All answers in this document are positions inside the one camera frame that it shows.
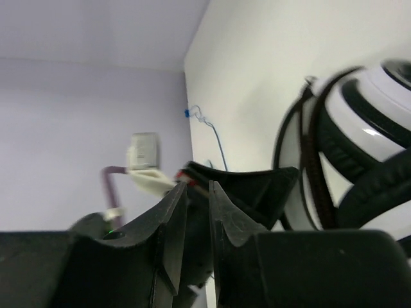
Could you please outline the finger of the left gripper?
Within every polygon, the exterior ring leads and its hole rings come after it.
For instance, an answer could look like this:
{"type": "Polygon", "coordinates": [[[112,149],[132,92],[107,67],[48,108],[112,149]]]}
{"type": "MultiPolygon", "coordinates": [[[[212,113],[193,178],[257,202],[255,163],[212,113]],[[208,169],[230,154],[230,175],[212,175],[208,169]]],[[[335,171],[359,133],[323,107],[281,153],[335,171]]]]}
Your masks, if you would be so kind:
{"type": "Polygon", "coordinates": [[[298,177],[294,167],[239,173],[193,161],[179,171],[179,180],[187,183],[188,196],[194,204],[207,207],[209,183],[218,182],[235,206],[269,230],[282,215],[298,177]]]}

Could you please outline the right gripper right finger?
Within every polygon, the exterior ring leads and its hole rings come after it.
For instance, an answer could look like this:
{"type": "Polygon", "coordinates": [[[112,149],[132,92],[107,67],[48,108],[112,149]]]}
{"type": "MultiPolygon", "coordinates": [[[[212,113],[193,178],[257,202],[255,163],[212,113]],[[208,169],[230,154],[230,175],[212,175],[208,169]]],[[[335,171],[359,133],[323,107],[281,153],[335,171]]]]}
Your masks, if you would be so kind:
{"type": "Polygon", "coordinates": [[[218,307],[267,307],[256,236],[267,232],[209,183],[209,220],[218,307]]]}

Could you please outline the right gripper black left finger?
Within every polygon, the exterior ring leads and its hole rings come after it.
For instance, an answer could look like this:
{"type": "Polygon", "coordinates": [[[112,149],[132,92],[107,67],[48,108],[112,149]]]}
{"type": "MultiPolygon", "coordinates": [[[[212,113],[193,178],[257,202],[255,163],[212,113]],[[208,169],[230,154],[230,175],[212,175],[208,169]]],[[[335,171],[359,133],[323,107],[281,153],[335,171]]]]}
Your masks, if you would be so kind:
{"type": "Polygon", "coordinates": [[[171,307],[179,291],[187,187],[103,239],[77,237],[69,263],[70,307],[171,307]]]}

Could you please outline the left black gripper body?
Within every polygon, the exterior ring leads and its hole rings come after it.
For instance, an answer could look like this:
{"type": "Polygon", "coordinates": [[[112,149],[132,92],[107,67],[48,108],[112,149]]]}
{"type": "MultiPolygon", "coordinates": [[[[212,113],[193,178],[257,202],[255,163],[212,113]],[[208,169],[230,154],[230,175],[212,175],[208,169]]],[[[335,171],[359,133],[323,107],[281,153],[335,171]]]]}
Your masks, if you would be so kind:
{"type": "Polygon", "coordinates": [[[202,287],[213,272],[209,199],[188,189],[184,253],[180,276],[180,298],[196,298],[191,286],[202,287]]]}

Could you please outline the black white headphones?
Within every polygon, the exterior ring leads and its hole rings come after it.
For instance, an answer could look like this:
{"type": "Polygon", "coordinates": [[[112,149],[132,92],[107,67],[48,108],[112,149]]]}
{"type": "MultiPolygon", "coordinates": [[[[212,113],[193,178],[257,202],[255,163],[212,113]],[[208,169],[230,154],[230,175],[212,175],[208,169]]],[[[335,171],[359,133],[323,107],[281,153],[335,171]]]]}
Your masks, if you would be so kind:
{"type": "Polygon", "coordinates": [[[410,61],[307,77],[272,165],[299,171],[285,230],[376,229],[409,248],[410,61]]]}

